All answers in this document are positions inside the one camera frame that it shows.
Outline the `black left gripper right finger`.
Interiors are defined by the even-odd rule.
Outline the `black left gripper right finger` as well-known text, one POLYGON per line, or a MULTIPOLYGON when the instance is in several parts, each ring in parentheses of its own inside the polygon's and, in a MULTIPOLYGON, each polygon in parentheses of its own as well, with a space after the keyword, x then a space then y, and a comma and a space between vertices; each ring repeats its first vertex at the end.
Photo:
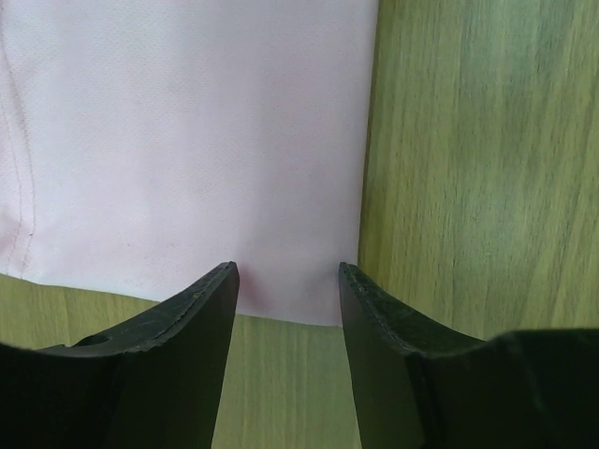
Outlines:
POLYGON ((479 340, 339 267, 344 343, 365 448, 594 448, 598 332, 479 340))

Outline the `light pink t-shirt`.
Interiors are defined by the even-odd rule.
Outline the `light pink t-shirt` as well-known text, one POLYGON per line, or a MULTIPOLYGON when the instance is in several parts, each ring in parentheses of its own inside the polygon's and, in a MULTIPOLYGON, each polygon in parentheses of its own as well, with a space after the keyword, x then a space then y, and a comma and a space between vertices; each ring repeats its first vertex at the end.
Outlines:
POLYGON ((160 301, 217 264, 242 314, 341 322, 374 1, 5 1, 1 270, 160 301))

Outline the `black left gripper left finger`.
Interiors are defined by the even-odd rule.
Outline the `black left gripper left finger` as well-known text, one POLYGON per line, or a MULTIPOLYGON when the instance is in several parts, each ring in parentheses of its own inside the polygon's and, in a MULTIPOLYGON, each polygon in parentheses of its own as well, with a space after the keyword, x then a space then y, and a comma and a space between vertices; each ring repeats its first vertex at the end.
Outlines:
POLYGON ((3 345, 2 446, 210 447, 239 287, 226 262, 75 345, 3 345))

